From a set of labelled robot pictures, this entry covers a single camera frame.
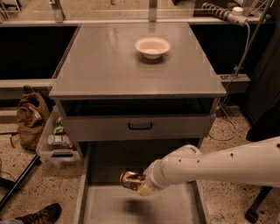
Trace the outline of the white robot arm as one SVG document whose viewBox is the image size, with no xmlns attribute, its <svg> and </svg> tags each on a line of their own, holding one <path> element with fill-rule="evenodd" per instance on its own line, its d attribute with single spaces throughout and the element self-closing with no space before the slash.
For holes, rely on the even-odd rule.
<svg viewBox="0 0 280 224">
<path fill-rule="evenodd" d="M 194 180 L 280 186 L 280 137 L 202 154 L 190 144 L 154 161 L 137 189 L 149 196 L 170 185 Z"/>
</svg>

